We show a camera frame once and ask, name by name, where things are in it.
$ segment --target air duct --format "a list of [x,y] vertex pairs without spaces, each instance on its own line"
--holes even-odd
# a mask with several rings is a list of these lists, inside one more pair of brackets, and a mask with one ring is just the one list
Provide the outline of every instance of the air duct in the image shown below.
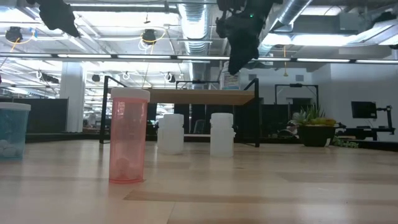
[[[274,21],[271,21],[269,31],[280,29],[281,27],[288,26],[287,31],[292,29],[294,21],[303,13],[304,9],[312,2],[312,0],[286,0],[284,5],[279,11],[279,16]],[[265,57],[273,48],[273,45],[260,44],[259,54],[260,57]]]
[[[179,4],[181,14],[181,27],[184,37],[192,40],[202,40],[208,37],[209,33],[209,7],[207,4]],[[185,50],[189,55],[207,55],[209,43],[206,42],[185,42]],[[208,64],[191,63],[191,80],[205,81],[205,73]]]

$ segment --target potted plant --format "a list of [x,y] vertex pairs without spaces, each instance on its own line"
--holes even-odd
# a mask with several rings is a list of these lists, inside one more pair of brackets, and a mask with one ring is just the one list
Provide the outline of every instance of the potted plant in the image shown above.
[[333,142],[335,137],[334,119],[325,117],[325,112],[317,105],[301,109],[293,115],[293,124],[297,125],[300,141],[307,147],[325,147]]

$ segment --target blue container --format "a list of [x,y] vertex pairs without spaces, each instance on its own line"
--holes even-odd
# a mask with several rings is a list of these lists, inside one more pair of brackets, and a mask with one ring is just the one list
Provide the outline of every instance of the blue container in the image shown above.
[[0,103],[0,159],[22,159],[30,105]]

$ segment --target plant pot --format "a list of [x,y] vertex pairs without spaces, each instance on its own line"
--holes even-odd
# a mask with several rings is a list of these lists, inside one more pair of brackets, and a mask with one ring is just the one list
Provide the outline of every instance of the plant pot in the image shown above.
[[297,131],[304,146],[325,147],[333,141],[336,128],[329,126],[300,126]]

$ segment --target wall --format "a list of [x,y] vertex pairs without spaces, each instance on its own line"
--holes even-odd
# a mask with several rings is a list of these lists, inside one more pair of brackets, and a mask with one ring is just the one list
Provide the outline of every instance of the wall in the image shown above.
[[[378,112],[378,119],[353,119],[352,101],[375,101],[377,107],[391,105],[393,126],[398,122],[398,66],[331,64],[313,72],[313,81],[320,85],[320,104],[327,116],[348,127],[387,126],[387,114]],[[398,135],[380,133],[381,141],[398,141]]]
[[[249,74],[256,74],[260,84],[260,97],[264,99],[264,104],[274,104],[275,102],[275,84],[292,84],[296,75],[304,75],[302,84],[312,84],[312,74],[308,73],[305,68],[288,68],[288,77],[284,77],[285,70],[283,68],[275,71],[271,69],[242,69],[239,75],[241,80],[241,89],[244,89],[249,83]],[[278,94],[278,104],[287,104],[287,98],[313,98],[315,95],[307,88],[289,88],[279,87],[282,90]]]

